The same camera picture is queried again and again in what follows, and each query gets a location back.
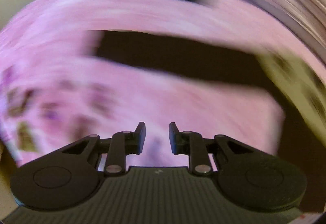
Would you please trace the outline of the grey and brown sweater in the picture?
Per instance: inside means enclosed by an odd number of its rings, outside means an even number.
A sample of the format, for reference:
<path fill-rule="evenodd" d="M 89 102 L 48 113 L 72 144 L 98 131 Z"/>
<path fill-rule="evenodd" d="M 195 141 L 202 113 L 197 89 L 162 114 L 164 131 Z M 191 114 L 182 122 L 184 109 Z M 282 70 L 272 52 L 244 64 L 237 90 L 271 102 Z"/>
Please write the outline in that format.
<path fill-rule="evenodd" d="M 278 155 L 302 169 L 308 187 L 301 209 L 317 212 L 325 203 L 325 147 L 303 115 L 276 86 L 251 53 L 179 37 L 106 31 L 95 55 L 129 66 L 162 70 L 192 79 L 258 87 L 285 111 Z"/>

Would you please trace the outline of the pink floral bed blanket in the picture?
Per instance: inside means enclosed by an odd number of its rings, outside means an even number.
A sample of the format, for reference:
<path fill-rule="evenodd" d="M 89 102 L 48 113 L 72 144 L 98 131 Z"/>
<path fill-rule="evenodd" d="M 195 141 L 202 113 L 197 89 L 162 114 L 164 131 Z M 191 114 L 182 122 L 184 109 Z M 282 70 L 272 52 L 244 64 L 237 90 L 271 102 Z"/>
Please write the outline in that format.
<path fill-rule="evenodd" d="M 185 163 L 171 154 L 171 121 L 278 155 L 285 111 L 268 91 L 100 58 L 95 51 L 106 31 L 256 55 L 325 147 L 325 62 L 249 0 L 34 0 L 1 30 L 1 138 L 18 164 L 140 120 L 148 135 L 144 153 L 131 159 L 137 165 Z"/>

